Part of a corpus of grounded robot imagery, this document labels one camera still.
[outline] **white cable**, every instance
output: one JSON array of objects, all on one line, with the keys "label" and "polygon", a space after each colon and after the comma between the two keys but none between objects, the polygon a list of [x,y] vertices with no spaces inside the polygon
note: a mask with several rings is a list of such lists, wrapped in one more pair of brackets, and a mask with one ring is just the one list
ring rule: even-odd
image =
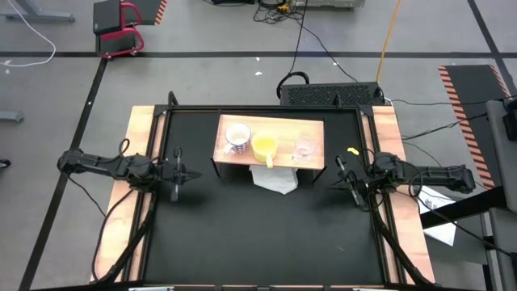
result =
[{"label": "white cable", "polygon": [[386,98],[386,97],[385,97],[385,100],[388,100],[388,101],[389,101],[389,105],[393,106],[393,102],[391,101],[391,99],[390,99],[390,98]]},{"label": "white cable", "polygon": [[18,13],[19,17],[22,18],[22,20],[25,22],[25,24],[33,31],[35,32],[38,36],[41,36],[42,39],[46,40],[49,44],[52,45],[53,47],[53,51],[52,51],[52,54],[50,55],[50,57],[45,60],[45,61],[38,61],[38,62],[35,62],[35,63],[31,63],[31,64],[24,64],[24,65],[11,65],[9,63],[9,61],[4,61],[4,62],[0,62],[0,65],[4,65],[4,66],[8,66],[8,67],[12,67],[12,68],[23,68],[23,67],[28,67],[28,66],[31,66],[31,65],[43,65],[43,64],[46,64],[48,63],[50,60],[52,60],[52,58],[54,57],[54,55],[56,54],[56,45],[54,45],[52,43],[52,41],[48,40],[48,38],[44,37],[43,35],[41,35],[41,33],[39,33],[36,29],[32,28],[31,24],[29,24],[27,22],[27,20],[25,20],[25,18],[23,17],[23,15],[18,11],[18,9],[16,9],[16,7],[13,5],[13,3],[11,2],[11,0],[7,0],[7,2],[9,2],[9,4],[11,5],[11,7],[13,7],[13,9],[16,11],[16,13]]}]

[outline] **white mug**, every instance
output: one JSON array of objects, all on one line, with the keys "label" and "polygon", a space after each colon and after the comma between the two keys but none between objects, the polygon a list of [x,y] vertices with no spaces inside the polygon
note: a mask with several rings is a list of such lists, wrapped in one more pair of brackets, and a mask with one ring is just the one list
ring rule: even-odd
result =
[{"label": "white mug", "polygon": [[230,125],[226,129],[225,154],[244,154],[250,148],[251,129],[243,123]]}]

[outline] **wooden table edge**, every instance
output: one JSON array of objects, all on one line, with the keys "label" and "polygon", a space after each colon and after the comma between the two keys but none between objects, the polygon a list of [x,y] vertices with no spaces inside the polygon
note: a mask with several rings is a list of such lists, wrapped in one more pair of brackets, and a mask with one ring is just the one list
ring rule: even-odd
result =
[{"label": "wooden table edge", "polygon": [[[380,144],[380,150],[396,154],[399,158],[406,159],[404,147],[401,140],[400,129],[398,128],[397,117],[393,107],[373,107],[374,121],[376,124],[377,137]],[[127,155],[140,153],[145,154],[147,144],[149,142],[149,133],[153,121],[154,106],[133,106],[132,113],[128,122],[126,138],[130,139],[131,145]],[[160,115],[156,137],[153,145],[152,157],[158,155],[161,145],[164,115]],[[372,149],[372,139],[370,128],[368,126],[368,118],[363,116],[363,127],[367,138],[368,148]],[[405,188],[400,188],[401,192],[406,192]],[[128,184],[125,182],[115,181],[111,191],[111,198],[108,209],[118,201],[128,191]],[[397,228],[397,236],[402,249],[410,257],[414,265],[420,272],[430,281],[434,281],[431,261],[427,251],[427,245],[423,234],[422,223],[418,213],[418,206],[408,196],[394,193],[390,196],[392,201],[393,215],[395,226]],[[113,212],[112,217],[108,220],[99,254],[96,258],[95,268],[99,277],[109,270],[116,261],[122,250],[128,244],[129,232],[137,204],[137,194],[133,193],[119,208]],[[142,209],[141,221],[145,216],[149,205],[149,193],[146,194],[144,207]],[[386,257],[388,259],[389,280],[393,283],[398,282],[397,271],[395,269],[395,261],[393,253],[385,242]],[[129,273],[129,280],[136,280],[138,277],[139,267],[141,265],[142,241],[133,253],[132,266]]]}]

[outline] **paper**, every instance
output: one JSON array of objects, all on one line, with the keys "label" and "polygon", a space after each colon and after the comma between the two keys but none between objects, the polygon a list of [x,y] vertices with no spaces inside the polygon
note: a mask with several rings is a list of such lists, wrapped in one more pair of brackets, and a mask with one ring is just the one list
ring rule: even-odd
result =
[{"label": "paper", "polygon": [[253,183],[271,191],[287,194],[298,187],[296,170],[288,167],[268,169],[262,165],[250,165]]},{"label": "paper", "polygon": [[[445,195],[440,194],[439,192],[429,188],[422,187],[422,191],[418,196],[420,200],[426,203],[428,207],[431,209],[437,209],[444,205],[449,205],[454,203],[455,201],[449,200]],[[429,209],[426,208],[422,204],[422,202],[418,200],[418,206],[420,206],[420,214],[426,213]],[[454,235],[456,234],[456,226],[452,223],[444,224],[441,226],[434,226],[428,229],[423,230],[424,234],[429,235],[434,239],[438,239],[442,243],[446,243],[452,247],[454,245]]]}]

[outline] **wood panel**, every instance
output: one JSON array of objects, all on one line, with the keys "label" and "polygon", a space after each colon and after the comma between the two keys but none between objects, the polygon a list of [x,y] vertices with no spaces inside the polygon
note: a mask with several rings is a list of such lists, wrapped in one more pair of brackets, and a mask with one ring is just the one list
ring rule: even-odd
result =
[{"label": "wood panel", "polygon": [[[374,107],[373,116],[379,138],[380,150],[396,154],[406,160],[400,129],[393,107]],[[390,195],[398,241],[404,252],[410,257],[414,266],[431,282],[435,275],[427,251],[420,214],[417,203],[409,197],[407,186],[397,189],[400,193]],[[406,276],[407,282],[413,281]]]},{"label": "wood panel", "polygon": [[[126,132],[126,138],[129,139],[131,143],[125,155],[145,154],[153,121],[153,112],[154,106],[135,106],[132,108],[128,130]],[[107,210],[109,211],[109,209],[129,191],[130,189],[127,183],[115,181],[113,183]],[[147,205],[149,205],[149,198],[146,198]],[[136,204],[137,192],[135,191],[113,210],[113,213],[107,220],[106,226],[104,227],[103,239],[99,247],[99,253],[95,260],[95,270],[99,278],[107,273],[127,246]],[[133,255],[133,262],[140,262],[140,260],[141,245],[135,250],[135,254]]]}]

